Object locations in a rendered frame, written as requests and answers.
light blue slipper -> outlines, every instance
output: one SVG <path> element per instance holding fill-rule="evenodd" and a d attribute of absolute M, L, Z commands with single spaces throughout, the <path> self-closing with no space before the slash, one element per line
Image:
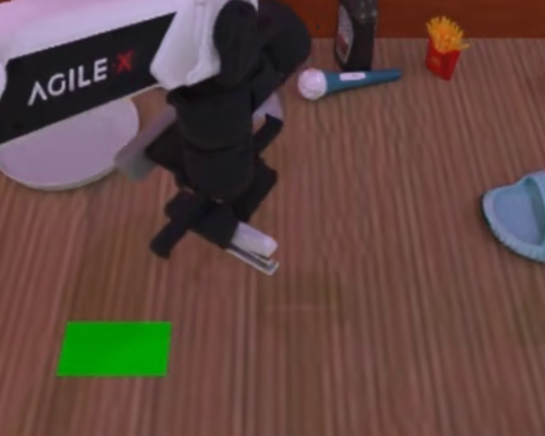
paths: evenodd
<path fill-rule="evenodd" d="M 482 212 L 499 241 L 521 256 L 545 263 L 545 171 L 486 192 Z"/>

bottle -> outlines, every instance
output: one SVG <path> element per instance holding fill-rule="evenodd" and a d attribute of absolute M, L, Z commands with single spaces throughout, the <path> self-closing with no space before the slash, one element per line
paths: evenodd
<path fill-rule="evenodd" d="M 372 69 L 377 0 L 340 0 L 333 54 L 344 72 Z"/>

green square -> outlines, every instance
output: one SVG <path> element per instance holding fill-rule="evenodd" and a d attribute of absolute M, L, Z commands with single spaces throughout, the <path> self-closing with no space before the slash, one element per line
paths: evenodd
<path fill-rule="evenodd" d="M 169 322 L 68 322 L 59 377 L 163 377 Z"/>

yellow fries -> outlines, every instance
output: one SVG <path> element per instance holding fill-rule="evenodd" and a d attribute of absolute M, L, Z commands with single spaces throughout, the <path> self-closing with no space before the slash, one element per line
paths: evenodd
<path fill-rule="evenodd" d="M 446 16 L 436 16 L 426 24 L 434 48 L 440 53 L 464 50 L 468 44 L 462 42 L 464 32 Z"/>

white ball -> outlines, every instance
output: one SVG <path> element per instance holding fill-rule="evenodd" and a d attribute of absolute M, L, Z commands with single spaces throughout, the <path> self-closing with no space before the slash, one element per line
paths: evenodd
<path fill-rule="evenodd" d="M 301 95 L 308 100 L 318 100 L 327 92 L 325 74 L 316 68 L 308 68 L 299 74 L 298 86 Z"/>

